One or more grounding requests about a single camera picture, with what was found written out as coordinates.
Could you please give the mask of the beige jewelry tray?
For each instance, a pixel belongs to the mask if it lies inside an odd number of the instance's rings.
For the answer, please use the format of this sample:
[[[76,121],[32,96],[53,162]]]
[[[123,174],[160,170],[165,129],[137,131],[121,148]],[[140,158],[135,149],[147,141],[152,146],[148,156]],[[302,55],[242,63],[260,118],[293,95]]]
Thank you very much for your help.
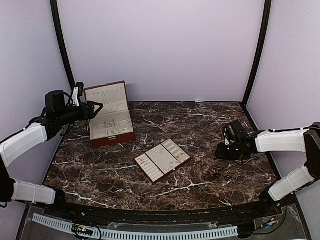
[[[134,161],[154,185],[188,163],[190,159],[180,146],[168,139],[136,157]]]

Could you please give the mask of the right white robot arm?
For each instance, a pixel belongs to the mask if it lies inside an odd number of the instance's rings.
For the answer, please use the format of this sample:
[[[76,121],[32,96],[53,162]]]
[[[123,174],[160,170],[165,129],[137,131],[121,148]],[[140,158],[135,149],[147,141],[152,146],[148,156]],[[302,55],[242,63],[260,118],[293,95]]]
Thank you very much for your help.
[[[273,211],[276,202],[320,179],[319,122],[300,128],[247,132],[236,120],[226,125],[222,134],[224,141],[217,145],[215,152],[219,160],[238,161],[245,156],[276,152],[306,155],[303,165],[260,194],[260,202],[255,205],[255,213],[260,217],[266,217]]]

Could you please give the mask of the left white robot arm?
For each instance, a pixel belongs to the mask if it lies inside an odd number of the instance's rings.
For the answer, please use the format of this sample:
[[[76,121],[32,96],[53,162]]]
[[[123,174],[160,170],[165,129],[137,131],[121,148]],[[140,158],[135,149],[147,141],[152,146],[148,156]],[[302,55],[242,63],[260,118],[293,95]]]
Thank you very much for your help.
[[[45,95],[45,107],[40,116],[31,119],[22,130],[0,143],[0,206],[6,208],[11,201],[51,205],[60,218],[67,218],[70,206],[59,199],[61,192],[51,187],[10,177],[8,168],[33,148],[50,141],[66,126],[77,121],[94,119],[104,105],[94,101],[81,101],[83,90],[76,86],[71,94],[63,90]]]

